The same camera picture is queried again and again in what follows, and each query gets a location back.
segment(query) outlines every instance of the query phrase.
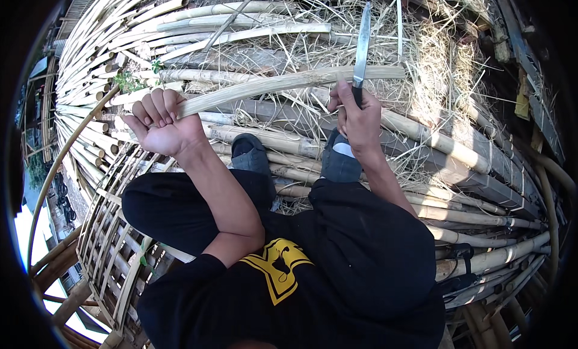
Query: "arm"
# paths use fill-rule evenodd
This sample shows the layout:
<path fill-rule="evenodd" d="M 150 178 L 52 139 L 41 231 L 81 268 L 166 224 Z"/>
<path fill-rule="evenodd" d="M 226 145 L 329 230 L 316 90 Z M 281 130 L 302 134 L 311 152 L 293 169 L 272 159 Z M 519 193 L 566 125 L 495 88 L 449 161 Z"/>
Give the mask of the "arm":
<path fill-rule="evenodd" d="M 230 267 L 263 247 L 265 230 L 249 196 L 211 148 L 199 115 L 176 119 L 183 100 L 173 90 L 158 88 L 135 102 L 134 116 L 123 120 L 143 149 L 174 157 L 191 178 L 219 229 L 203 253 Z M 156 127 L 148 128 L 152 122 Z"/>
<path fill-rule="evenodd" d="M 337 86 L 329 95 L 329 111 L 342 106 L 339 107 L 337 128 L 349 140 L 353 155 L 367 175 L 372 193 L 404 208 L 417 218 L 381 150 L 381 102 L 363 90 L 362 107 L 357 107 L 351 85 L 345 82 L 343 76 L 337 77 Z"/>

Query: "foot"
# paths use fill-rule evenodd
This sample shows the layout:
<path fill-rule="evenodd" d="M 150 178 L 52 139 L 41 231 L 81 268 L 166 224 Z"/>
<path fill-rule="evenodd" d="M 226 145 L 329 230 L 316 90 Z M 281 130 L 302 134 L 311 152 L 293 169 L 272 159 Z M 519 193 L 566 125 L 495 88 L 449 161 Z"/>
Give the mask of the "foot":
<path fill-rule="evenodd" d="M 357 182 L 361 164 L 351 153 L 349 141 L 334 128 L 322 155 L 321 177 L 333 182 Z"/>
<path fill-rule="evenodd" d="M 231 151 L 231 164 L 234 169 L 258 172 L 271 177 L 267 153 L 255 135 L 236 136 L 231 144 Z"/>

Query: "tree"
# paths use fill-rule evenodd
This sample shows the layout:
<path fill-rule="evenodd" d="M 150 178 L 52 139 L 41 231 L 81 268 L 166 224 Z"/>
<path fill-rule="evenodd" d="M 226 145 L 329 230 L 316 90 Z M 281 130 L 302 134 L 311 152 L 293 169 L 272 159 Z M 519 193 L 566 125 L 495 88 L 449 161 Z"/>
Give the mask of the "tree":
<path fill-rule="evenodd" d="M 47 177 L 46 166 L 42 159 L 42 151 L 28 158 L 28 174 L 30 175 L 30 186 L 32 188 L 42 187 Z"/>

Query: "white sock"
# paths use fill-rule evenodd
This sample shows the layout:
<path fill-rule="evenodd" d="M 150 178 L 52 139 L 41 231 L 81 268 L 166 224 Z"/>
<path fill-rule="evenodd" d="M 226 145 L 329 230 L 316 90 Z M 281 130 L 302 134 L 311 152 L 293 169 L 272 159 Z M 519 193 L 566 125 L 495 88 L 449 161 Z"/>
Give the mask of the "white sock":
<path fill-rule="evenodd" d="M 355 156 L 353 156 L 353 152 L 351 152 L 351 146 L 345 142 L 336 143 L 333 146 L 333 151 L 355 158 Z"/>

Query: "black knife handle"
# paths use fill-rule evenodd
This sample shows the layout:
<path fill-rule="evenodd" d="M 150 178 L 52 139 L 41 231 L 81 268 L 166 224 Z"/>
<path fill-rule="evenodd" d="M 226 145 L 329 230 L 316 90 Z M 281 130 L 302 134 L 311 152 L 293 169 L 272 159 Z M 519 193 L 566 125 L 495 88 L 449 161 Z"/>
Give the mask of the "black knife handle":
<path fill-rule="evenodd" d="M 353 98 L 356 99 L 356 104 L 359 109 L 363 109 L 361 107 L 361 95 L 363 93 L 363 88 L 351 87 L 351 92 L 353 93 Z"/>

